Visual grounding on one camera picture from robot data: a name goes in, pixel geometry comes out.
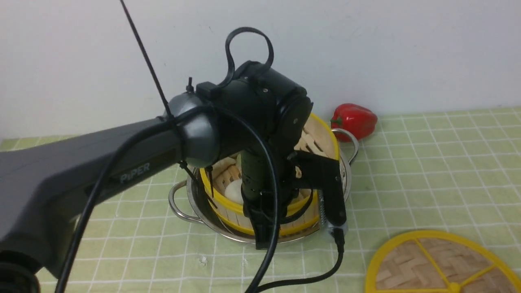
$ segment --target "white wall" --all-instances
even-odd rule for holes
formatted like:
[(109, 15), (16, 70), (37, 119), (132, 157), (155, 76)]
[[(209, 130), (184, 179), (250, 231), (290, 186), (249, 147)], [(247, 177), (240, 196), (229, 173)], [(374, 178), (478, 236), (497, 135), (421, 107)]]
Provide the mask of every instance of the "white wall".
[[(239, 26), (270, 36), (274, 68), (329, 118), (521, 103), (521, 1), (127, 0), (168, 97), (220, 82)], [(0, 137), (84, 133), (155, 117), (162, 104), (116, 0), (0, 1)], [(236, 64), (263, 39), (232, 42)]]

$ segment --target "bamboo steamer lid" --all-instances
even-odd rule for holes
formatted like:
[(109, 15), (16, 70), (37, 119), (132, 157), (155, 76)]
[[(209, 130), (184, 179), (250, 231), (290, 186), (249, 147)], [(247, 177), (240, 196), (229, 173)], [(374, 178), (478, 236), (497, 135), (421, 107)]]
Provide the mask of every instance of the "bamboo steamer lid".
[(480, 245), (442, 231), (414, 231), (385, 243), (365, 292), (521, 293), (521, 281)]

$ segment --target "stainless steel pot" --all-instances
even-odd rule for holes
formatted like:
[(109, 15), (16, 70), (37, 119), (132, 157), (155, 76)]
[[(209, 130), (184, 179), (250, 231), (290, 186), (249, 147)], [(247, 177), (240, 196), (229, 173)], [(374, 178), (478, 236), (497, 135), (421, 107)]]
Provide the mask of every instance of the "stainless steel pot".
[[(356, 156), (358, 155), (358, 141), (354, 137), (354, 135), (352, 135), (350, 132), (346, 130), (332, 129), (332, 131), (340, 132), (349, 136), (354, 145), (353, 154), (348, 160), (345, 158), (344, 154), (340, 152), (340, 173), (342, 175), (342, 181), (344, 184), (344, 200), (347, 200), (351, 190), (351, 164), (355, 161)], [(195, 174), (196, 179), (198, 179), (197, 182), (194, 182), (189, 176), (187, 180), (175, 184), (170, 190), (170, 193), (168, 195), (168, 202), (170, 204), (170, 207), (172, 208), (172, 211), (180, 219), (190, 223), (205, 224), (212, 230), (223, 235), (226, 238), (243, 243), (255, 244), (255, 238), (252, 235), (239, 232), (227, 226), (219, 219), (219, 217), (215, 214), (214, 210), (210, 206), (210, 203), (208, 202), (208, 195), (206, 194), (204, 187), (199, 181), (199, 172), (196, 168), (192, 169), (192, 172)], [(176, 191), (183, 187), (187, 187), (188, 201), (190, 202), (190, 206), (194, 210), (196, 216), (187, 215), (176, 206), (174, 196), (176, 194)], [(308, 229), (300, 231), (297, 234), (280, 237), (279, 243), (287, 243), (302, 239), (318, 231), (319, 228), (320, 225), (317, 223)]]

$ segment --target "pepper stem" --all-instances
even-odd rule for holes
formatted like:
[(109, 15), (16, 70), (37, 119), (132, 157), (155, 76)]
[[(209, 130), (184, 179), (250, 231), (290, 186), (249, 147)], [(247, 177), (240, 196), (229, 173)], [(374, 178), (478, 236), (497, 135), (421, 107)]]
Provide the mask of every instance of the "pepper stem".
[(342, 125), (342, 119), (339, 117), (337, 119), (331, 119), (331, 123), (337, 123), (338, 125)]

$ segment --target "pot handle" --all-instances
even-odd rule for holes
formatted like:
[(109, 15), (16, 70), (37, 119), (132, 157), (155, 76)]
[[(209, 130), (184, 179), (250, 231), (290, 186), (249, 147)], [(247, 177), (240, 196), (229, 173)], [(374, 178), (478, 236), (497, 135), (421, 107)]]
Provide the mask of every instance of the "pot handle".
[(173, 200), (174, 195), (176, 192), (185, 187), (187, 185), (187, 181), (183, 180), (177, 184), (175, 184), (168, 193), (168, 203), (170, 204), (170, 208), (172, 211), (176, 214), (176, 216), (184, 221), (190, 222), (190, 223), (196, 223), (196, 224), (204, 224), (203, 220), (201, 220), (199, 217), (194, 216), (188, 216), (187, 214), (181, 212), (181, 210), (177, 207), (175, 201)]
[(353, 164), (353, 162), (355, 161), (356, 156), (358, 156), (358, 148), (359, 148), (358, 140), (352, 133), (350, 133), (349, 131), (347, 131), (345, 129), (333, 128), (333, 129), (331, 129), (331, 131), (333, 133), (341, 132), (341, 133), (347, 135), (351, 139), (351, 142), (353, 143), (353, 146), (354, 146), (353, 154), (351, 155), (351, 158), (349, 158), (349, 160), (348, 160), (348, 163), (351, 166), (351, 164)]

